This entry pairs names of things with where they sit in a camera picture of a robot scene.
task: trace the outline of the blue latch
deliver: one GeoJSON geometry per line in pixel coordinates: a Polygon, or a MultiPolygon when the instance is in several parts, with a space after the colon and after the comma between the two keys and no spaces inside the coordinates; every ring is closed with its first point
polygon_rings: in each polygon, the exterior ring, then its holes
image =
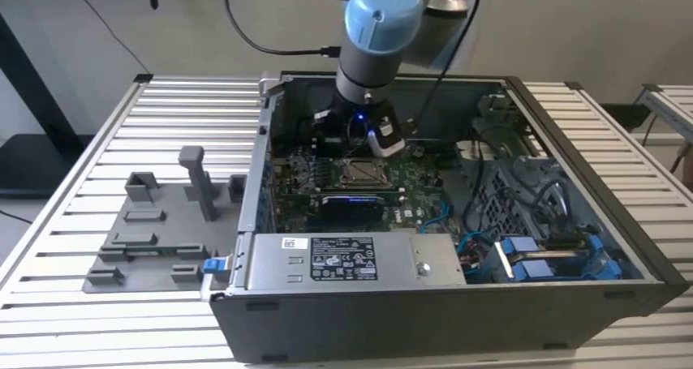
{"type": "Polygon", "coordinates": [[[223,273],[226,271],[226,260],[216,259],[216,258],[208,258],[204,260],[203,264],[203,273],[204,274],[216,274],[223,273]]]}

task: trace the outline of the power supply label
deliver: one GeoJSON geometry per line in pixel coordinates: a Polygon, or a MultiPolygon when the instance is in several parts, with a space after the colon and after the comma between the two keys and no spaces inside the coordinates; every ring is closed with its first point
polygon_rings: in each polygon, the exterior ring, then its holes
{"type": "Polygon", "coordinates": [[[311,238],[311,277],[315,281],[378,280],[372,238],[311,238]]]}

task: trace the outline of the white wall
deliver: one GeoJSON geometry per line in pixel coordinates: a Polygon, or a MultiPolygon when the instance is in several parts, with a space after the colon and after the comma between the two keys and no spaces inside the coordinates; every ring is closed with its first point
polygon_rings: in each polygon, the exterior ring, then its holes
{"type": "MultiPolygon", "coordinates": [[[[335,69],[334,60],[282,58],[251,49],[232,31],[222,0],[159,0],[156,11],[148,0],[89,1],[155,74],[335,69]]],[[[232,5],[244,31],[262,45],[311,49],[339,44],[338,2],[232,0],[232,5]]],[[[95,132],[143,72],[136,61],[81,0],[0,0],[0,12],[71,124],[77,132],[95,132]]]]}
{"type": "MultiPolygon", "coordinates": [[[[155,74],[335,69],[334,60],[252,50],[222,0],[160,0],[156,11],[148,0],[89,1],[155,74]]],[[[232,9],[266,46],[340,42],[338,2],[232,0],[232,9]]],[[[81,0],[0,0],[0,11],[77,132],[95,132],[141,72],[137,63],[81,0]]],[[[455,71],[574,79],[598,100],[630,101],[644,82],[693,84],[690,27],[690,0],[483,0],[455,71]]]]}
{"type": "Polygon", "coordinates": [[[602,102],[693,84],[693,0],[485,0],[467,72],[581,82],[602,102]]]}

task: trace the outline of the black stand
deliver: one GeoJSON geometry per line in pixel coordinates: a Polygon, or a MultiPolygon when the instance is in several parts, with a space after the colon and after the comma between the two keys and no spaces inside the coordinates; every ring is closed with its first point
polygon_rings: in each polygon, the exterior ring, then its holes
{"type": "MultiPolygon", "coordinates": [[[[45,135],[15,135],[0,147],[0,197],[47,199],[85,144],[72,130],[1,14],[0,69],[45,132],[45,135]]],[[[9,110],[3,109],[3,116],[9,110]]]]}

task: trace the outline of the motherboard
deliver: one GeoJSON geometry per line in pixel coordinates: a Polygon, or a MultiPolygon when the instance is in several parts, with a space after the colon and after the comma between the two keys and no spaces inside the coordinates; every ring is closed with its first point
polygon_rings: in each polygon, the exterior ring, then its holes
{"type": "MultiPolygon", "coordinates": [[[[279,231],[418,232],[450,213],[437,156],[423,147],[386,160],[315,157],[299,150],[272,165],[279,231]]],[[[423,230],[459,232],[459,227],[447,221],[423,230]]]]}

